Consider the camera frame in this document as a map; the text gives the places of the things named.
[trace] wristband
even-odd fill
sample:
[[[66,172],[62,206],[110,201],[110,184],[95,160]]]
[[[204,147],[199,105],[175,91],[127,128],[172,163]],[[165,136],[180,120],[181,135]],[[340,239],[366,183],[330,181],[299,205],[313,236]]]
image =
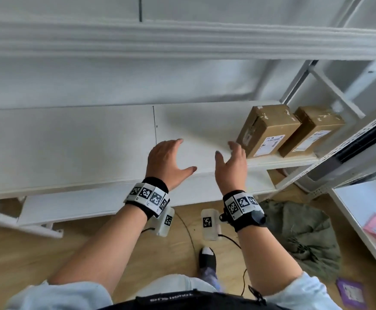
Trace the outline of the wristband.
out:
[[[242,190],[235,190],[223,197],[224,214],[222,221],[228,221],[235,231],[249,225],[264,226],[266,215],[252,194]]]
[[[150,183],[155,183],[166,191]],[[135,184],[123,202],[139,207],[149,220],[152,216],[159,217],[168,205],[170,198],[167,192],[168,188],[163,181],[155,177],[147,177],[142,183]]]

